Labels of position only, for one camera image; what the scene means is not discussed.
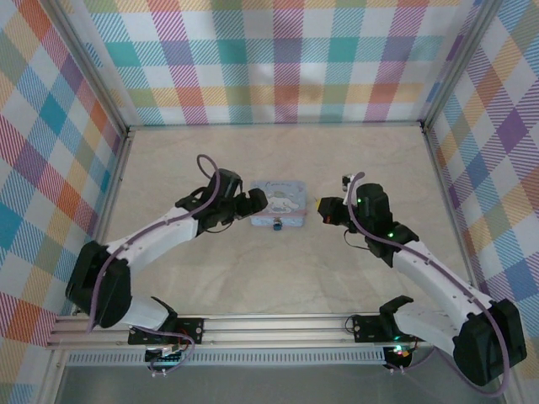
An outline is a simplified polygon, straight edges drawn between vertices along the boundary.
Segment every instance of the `small blue object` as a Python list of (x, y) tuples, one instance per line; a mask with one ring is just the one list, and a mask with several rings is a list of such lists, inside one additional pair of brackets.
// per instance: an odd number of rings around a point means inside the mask
[(307, 213), (307, 191), (302, 181), (254, 181), (251, 188), (260, 188), (266, 194), (268, 206), (251, 216), (253, 226), (301, 227)]

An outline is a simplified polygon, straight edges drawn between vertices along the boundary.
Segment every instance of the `floor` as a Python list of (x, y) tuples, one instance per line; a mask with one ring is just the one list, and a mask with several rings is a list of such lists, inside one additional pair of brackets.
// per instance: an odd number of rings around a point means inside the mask
[[(207, 184), (195, 157), (253, 180), (307, 183), (302, 228), (273, 231), (249, 219), (177, 246), (137, 275), (134, 293), (179, 314), (377, 311), (398, 295), (434, 303), (370, 252), (348, 247), (344, 228), (322, 223), (316, 199), (340, 196), (341, 176), (366, 172), (389, 195), (395, 220), (467, 279), (418, 127), (278, 125), (196, 127), (135, 133), (107, 239), (132, 233)], [(362, 237), (350, 242), (363, 244)]]

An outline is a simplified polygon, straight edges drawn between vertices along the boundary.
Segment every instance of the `plaid wallpaper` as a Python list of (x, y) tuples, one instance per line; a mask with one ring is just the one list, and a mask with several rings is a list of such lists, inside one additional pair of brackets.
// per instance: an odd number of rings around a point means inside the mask
[(25, 403), (93, 232), (117, 130), (37, 0), (0, 1), (0, 403)]
[(481, 2), (61, 0), (131, 125), (418, 120)]
[(515, 301), (539, 402), (539, 0), (506, 0), (432, 141), (482, 288)]

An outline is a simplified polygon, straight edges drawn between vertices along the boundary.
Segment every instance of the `purple cable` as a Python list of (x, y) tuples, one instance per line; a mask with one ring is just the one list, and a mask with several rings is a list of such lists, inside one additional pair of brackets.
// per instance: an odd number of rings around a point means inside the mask
[(440, 273), (442, 273), (446, 278), (448, 278), (466, 297), (470, 298), (473, 303), (481, 310), (484, 315), (487, 317), (488, 321), (492, 325), (492, 328), (494, 329), (494, 333), (496, 334), (496, 338), (499, 342), (499, 347), (502, 352), (502, 360), (504, 361), (504, 378), (502, 380), (501, 385), (499, 386), (498, 390), (487, 393), (485, 391), (479, 390), (480, 394), (482, 396), (488, 397), (488, 398), (496, 398), (504, 394), (505, 390), (509, 386), (509, 377), (510, 377), (510, 363), (509, 363), (509, 352), (507, 351), (507, 347), (505, 346), (505, 339), (504, 335), (502, 334), (502, 331), (500, 330), (498, 323), (494, 320), (490, 312), (487, 310), (487, 308), (484, 306), (483, 303), (481, 303), (472, 292), (468, 290), (465, 286), (461, 285), (459, 282), (453, 279), (453, 277), (445, 270), (443, 269), (438, 263), (431, 261), (428, 257), (423, 255), (419, 251), (415, 251), (413, 248), (404, 246), (403, 244), (399, 244), (398, 242), (392, 242), (390, 240), (386, 240), (384, 238), (375, 236), (374, 234), (371, 234), (368, 232), (357, 220), (357, 218), (354, 215), (353, 205), (352, 205), (352, 190), (355, 189), (355, 185), (357, 182), (365, 177), (365, 173), (357, 173), (354, 177), (354, 180), (350, 184), (350, 192), (348, 192), (348, 200), (346, 201), (348, 205), (348, 213), (350, 214), (350, 219), (354, 222), (355, 226), (358, 228), (358, 230), (366, 237), (369, 237), (371, 240), (374, 240), (375, 242), (381, 242), (383, 244), (387, 244), (388, 246), (397, 247), (400, 248), (403, 251), (406, 251), (407, 253), (410, 253), (414, 255), (415, 257), (423, 260), (426, 264), (430, 265), (432, 268), (438, 270)]
[[(217, 167), (216, 163), (211, 159), (211, 157), (207, 156), (206, 154), (199, 154), (196, 157), (196, 162), (197, 162), (197, 164), (198, 164), (198, 166), (200, 167), (201, 170), (202, 170), (202, 166), (200, 165), (200, 159), (201, 158), (204, 158), (208, 162), (210, 162), (210, 164), (213, 166), (213, 169), (215, 170), (216, 186), (213, 189), (213, 193), (211, 194), (211, 197), (204, 204), (202, 204), (198, 208), (192, 210), (191, 212), (187, 212), (184, 215), (174, 217), (174, 218), (172, 218), (172, 219), (170, 219), (168, 221), (159, 221), (158, 223), (154, 223), (153, 225), (151, 225), (151, 226), (149, 226), (149, 227), (147, 227), (145, 229), (142, 229), (137, 234), (135, 234), (132, 238), (127, 240), (127, 242), (125, 242), (125, 244), (119, 246), (112, 254), (110, 254), (110, 257), (107, 258), (107, 260), (103, 264), (103, 267), (101, 267), (101, 269), (99, 270), (98, 277), (95, 280), (95, 286), (93, 287), (93, 292), (92, 292), (92, 300), (90, 302), (90, 314), (89, 314), (89, 319), (88, 319), (88, 326), (86, 328), (86, 333), (90, 333), (93, 330), (94, 323), (95, 323), (95, 315), (96, 315), (96, 311), (97, 311), (97, 303), (98, 303), (98, 298), (99, 298), (99, 288), (101, 287), (101, 283), (103, 282), (103, 277), (105, 275), (105, 272), (106, 272), (107, 268), (109, 267), (110, 263), (112, 263), (112, 261), (118, 256), (118, 254), (120, 254), (122, 251), (126, 250), (125, 247), (129, 248), (129, 246), (131, 244), (133, 244), (133, 242), (135, 242), (139, 238), (145, 236), (147, 233), (149, 233), (151, 231), (154, 231), (154, 230), (158, 229), (161, 226), (166, 226), (166, 225), (168, 225), (170, 223), (175, 223), (177, 221), (182, 221), (183, 219), (187, 219), (188, 217), (191, 217), (192, 215), (196, 215), (200, 211), (207, 208), (213, 202), (213, 200), (216, 198), (217, 193), (219, 192), (219, 187), (221, 186), (221, 176), (219, 175), (219, 168)], [(202, 173), (204, 175), (206, 175), (206, 176), (208, 175), (204, 170), (202, 170)]]
[(191, 346), (191, 349), (189, 350), (189, 352), (182, 358), (182, 360), (180, 360), (176, 365), (174, 365), (172, 368), (170, 368), (169, 370), (166, 370), (164, 372), (162, 372), (161, 374), (159, 374), (158, 372), (155, 371), (155, 369), (153, 368), (153, 362), (150, 362), (150, 370), (152, 371), (152, 375), (155, 376), (155, 375), (163, 375), (163, 376), (166, 376), (168, 375), (169, 373), (171, 372), (174, 372), (176, 369), (178, 369), (179, 367), (181, 367), (182, 365), (185, 364), (185, 362), (187, 362), (189, 360), (189, 358), (191, 356), (193, 356), (193, 352), (195, 351), (195, 340), (193, 338), (191, 338), (189, 335), (186, 335), (186, 334), (182, 334), (182, 333), (178, 333), (178, 332), (166, 332), (166, 331), (155, 331), (155, 330), (152, 330), (150, 328), (145, 328), (145, 327), (137, 327), (135, 326), (135, 328), (143, 331), (143, 332), (149, 332), (151, 334), (156, 334), (156, 335), (164, 335), (165, 337), (178, 337), (178, 338), (182, 338), (182, 339), (186, 339), (187, 341), (189, 341), (189, 344)]

